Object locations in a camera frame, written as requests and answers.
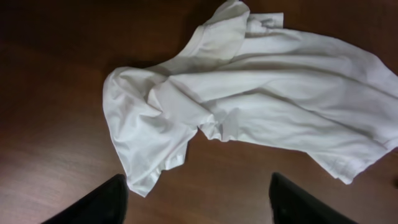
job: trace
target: white cloth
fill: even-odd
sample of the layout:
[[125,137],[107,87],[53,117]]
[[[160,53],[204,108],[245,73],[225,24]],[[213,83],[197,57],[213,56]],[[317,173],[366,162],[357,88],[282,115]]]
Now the white cloth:
[[182,165],[197,128],[306,152],[346,184],[398,146],[398,78],[369,52],[282,24],[227,1],[173,59],[108,76],[104,113],[132,191],[145,197]]

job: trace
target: small dark object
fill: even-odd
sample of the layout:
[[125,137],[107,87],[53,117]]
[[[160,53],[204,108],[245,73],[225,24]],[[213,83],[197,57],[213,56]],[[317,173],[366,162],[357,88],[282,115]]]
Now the small dark object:
[[117,174],[43,224],[122,224],[127,198],[126,179]]
[[353,224],[283,175],[273,173],[269,198],[275,224]]

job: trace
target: crumpled white fabric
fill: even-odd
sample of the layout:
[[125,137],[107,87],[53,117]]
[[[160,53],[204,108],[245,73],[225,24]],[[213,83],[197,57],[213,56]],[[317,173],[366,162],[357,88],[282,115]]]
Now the crumpled white fabric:
[[145,197],[182,165],[198,128],[306,152],[346,184],[398,146],[398,78],[369,52],[282,24],[227,1],[173,59],[109,74],[103,108],[132,191]]

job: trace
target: wooden surface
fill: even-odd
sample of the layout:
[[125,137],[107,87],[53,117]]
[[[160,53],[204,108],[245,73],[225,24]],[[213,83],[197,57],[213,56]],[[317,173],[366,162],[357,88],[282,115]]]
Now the wooden surface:
[[[101,107],[105,77],[173,57],[222,2],[1,1],[0,223],[42,222],[123,173]],[[395,0],[246,3],[375,53],[398,73]],[[357,222],[398,221],[396,150],[344,185],[304,153],[198,133],[185,165],[164,172],[147,198],[130,194],[126,223],[271,223],[274,171]]]

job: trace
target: white t-shirt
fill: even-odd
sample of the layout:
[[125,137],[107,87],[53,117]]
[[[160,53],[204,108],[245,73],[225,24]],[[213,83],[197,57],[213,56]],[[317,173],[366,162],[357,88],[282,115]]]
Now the white t-shirt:
[[398,146],[398,78],[369,52],[282,24],[227,1],[173,59],[109,74],[103,108],[132,191],[145,197],[182,165],[198,128],[306,152],[346,184]]

